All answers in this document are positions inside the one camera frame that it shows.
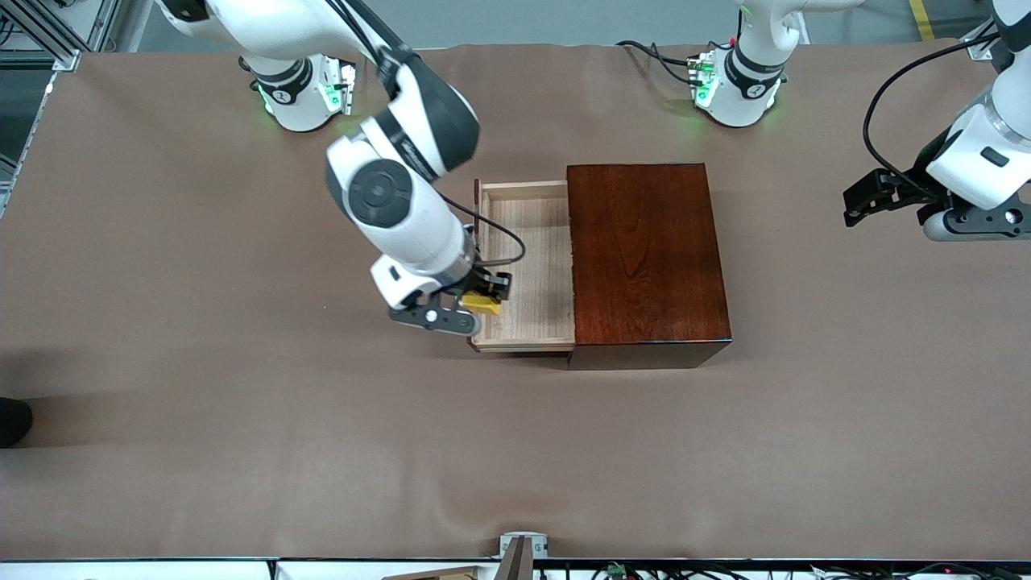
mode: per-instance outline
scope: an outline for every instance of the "box lid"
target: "box lid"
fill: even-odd
[[[567,168],[576,345],[730,341],[703,164]]]

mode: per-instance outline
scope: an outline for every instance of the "yellow object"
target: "yellow object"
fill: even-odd
[[[471,293],[468,295],[462,295],[460,303],[471,313],[494,316],[501,314],[501,303],[495,301],[494,299],[488,299],[481,295]]]
[[[922,40],[934,40],[934,30],[931,29],[931,19],[927,18],[927,8],[924,7],[924,0],[909,0],[909,8],[912,9],[912,18],[917,19],[920,38]]]

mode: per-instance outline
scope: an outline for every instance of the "yellow sponge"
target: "yellow sponge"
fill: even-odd
[[[495,301],[494,299],[484,297],[483,295],[476,295],[475,293],[462,295],[462,300],[459,302],[471,313],[489,314],[494,316],[501,314],[501,303]]]

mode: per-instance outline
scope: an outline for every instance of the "green led light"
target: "green led light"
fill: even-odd
[[[323,100],[326,101],[326,108],[332,112],[340,110],[340,90],[334,88],[332,84],[320,83],[319,87],[322,89]]]

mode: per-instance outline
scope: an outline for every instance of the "gray floor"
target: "gray floor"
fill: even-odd
[[[113,37],[131,52],[223,52],[179,34],[152,0],[124,0]],[[366,0],[411,45],[612,44],[624,39],[700,44],[734,33],[732,0]],[[960,36],[989,14],[988,0],[924,0],[938,37]],[[806,15],[813,43],[920,40],[908,0],[867,0],[844,13]],[[0,70],[0,151],[18,158],[47,73]]]

